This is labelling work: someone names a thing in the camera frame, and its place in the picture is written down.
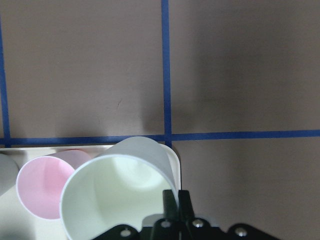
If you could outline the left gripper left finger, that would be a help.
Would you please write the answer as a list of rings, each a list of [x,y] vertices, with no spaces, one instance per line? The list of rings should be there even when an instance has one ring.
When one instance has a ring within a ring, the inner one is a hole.
[[[177,225],[180,221],[179,205],[173,191],[166,189],[162,192],[163,218],[170,224]]]

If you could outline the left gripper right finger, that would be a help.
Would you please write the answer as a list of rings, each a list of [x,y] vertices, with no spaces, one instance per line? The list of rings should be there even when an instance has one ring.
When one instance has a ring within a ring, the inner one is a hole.
[[[180,225],[188,225],[195,219],[191,196],[188,190],[178,192],[178,216]]]

